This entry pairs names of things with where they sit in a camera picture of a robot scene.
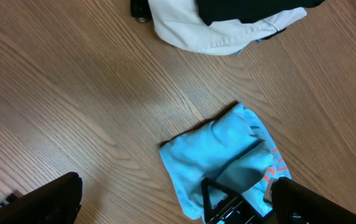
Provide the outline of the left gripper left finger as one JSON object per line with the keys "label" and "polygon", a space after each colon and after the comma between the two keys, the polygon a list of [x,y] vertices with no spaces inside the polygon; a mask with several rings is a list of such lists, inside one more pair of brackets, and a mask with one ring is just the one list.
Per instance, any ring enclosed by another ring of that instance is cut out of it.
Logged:
{"label": "left gripper left finger", "polygon": [[76,172],[68,172],[25,195],[14,192],[0,201],[0,224],[73,224],[81,209],[82,192],[82,178]]}

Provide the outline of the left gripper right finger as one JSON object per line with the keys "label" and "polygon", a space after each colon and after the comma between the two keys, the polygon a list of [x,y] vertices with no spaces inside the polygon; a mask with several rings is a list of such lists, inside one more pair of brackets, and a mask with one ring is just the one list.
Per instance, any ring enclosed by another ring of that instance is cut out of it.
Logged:
{"label": "left gripper right finger", "polygon": [[287,177],[273,182],[271,201],[279,224],[356,224],[356,214]]}

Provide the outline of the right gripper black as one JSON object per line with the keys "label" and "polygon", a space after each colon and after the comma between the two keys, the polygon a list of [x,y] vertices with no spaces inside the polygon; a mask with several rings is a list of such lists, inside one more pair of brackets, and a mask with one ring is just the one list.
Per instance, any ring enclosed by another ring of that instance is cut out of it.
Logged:
{"label": "right gripper black", "polygon": [[206,224],[274,223],[271,212],[262,217],[238,192],[212,179],[204,178],[201,190]]}

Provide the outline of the light blue printed t-shirt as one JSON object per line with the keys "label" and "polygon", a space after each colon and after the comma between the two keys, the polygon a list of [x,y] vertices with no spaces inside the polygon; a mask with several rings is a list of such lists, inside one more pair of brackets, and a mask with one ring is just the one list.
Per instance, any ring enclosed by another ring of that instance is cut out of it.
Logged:
{"label": "light blue printed t-shirt", "polygon": [[270,179],[290,177],[287,165],[259,117],[242,103],[220,119],[183,133],[159,151],[185,216],[204,218],[200,183],[209,178],[240,193],[262,216]]}

